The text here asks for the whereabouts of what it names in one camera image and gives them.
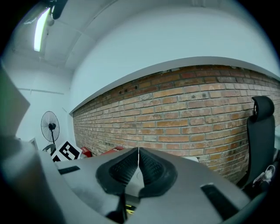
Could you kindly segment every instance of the chair backrest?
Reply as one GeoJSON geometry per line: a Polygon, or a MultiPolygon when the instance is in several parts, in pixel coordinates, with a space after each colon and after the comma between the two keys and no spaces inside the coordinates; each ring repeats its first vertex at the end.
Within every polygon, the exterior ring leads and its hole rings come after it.
{"type": "Polygon", "coordinates": [[[275,119],[274,104],[267,96],[252,97],[253,116],[247,121],[249,167],[247,183],[251,183],[273,162],[275,119]]]}

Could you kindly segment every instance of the chair headrest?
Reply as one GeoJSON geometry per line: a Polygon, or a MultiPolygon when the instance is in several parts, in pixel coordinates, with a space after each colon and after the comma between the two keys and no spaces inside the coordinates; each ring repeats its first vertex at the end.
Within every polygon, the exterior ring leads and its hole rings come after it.
{"type": "Polygon", "coordinates": [[[267,96],[254,96],[255,101],[253,118],[255,121],[264,120],[274,113],[274,104],[267,96]]]}

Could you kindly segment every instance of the ceiling light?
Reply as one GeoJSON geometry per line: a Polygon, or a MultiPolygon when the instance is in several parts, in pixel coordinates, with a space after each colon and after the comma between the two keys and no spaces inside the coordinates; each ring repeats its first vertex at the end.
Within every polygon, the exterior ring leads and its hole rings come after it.
{"type": "Polygon", "coordinates": [[[44,30],[44,25],[49,14],[50,8],[43,12],[40,18],[37,21],[36,30],[35,30],[35,38],[34,38],[34,50],[40,51],[41,49],[41,41],[42,41],[42,34],[44,30]]]}

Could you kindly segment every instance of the brick wall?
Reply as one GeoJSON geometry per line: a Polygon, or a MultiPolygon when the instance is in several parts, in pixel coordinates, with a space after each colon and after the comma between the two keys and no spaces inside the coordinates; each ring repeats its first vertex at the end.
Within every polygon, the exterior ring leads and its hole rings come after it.
{"type": "Polygon", "coordinates": [[[229,66],[191,66],[116,87],[73,113],[77,146],[101,154],[147,147],[200,163],[236,182],[248,164],[246,120],[255,95],[269,96],[280,124],[280,83],[229,66]]]}

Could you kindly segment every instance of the white wall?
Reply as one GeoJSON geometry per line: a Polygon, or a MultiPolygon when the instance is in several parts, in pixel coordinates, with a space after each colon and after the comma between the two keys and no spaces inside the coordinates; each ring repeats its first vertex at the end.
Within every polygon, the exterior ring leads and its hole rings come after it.
{"type": "Polygon", "coordinates": [[[60,127],[56,145],[59,146],[69,137],[73,140],[74,134],[69,136],[71,133],[68,129],[68,121],[73,125],[68,111],[72,74],[12,52],[3,57],[3,64],[12,82],[30,103],[16,137],[24,141],[35,138],[38,148],[42,150],[50,143],[41,132],[41,118],[46,111],[52,111],[60,127]]]}
{"type": "Polygon", "coordinates": [[[266,38],[231,14],[188,6],[138,14],[101,39],[76,69],[70,110],[133,79],[176,67],[222,64],[280,77],[266,38]]]}

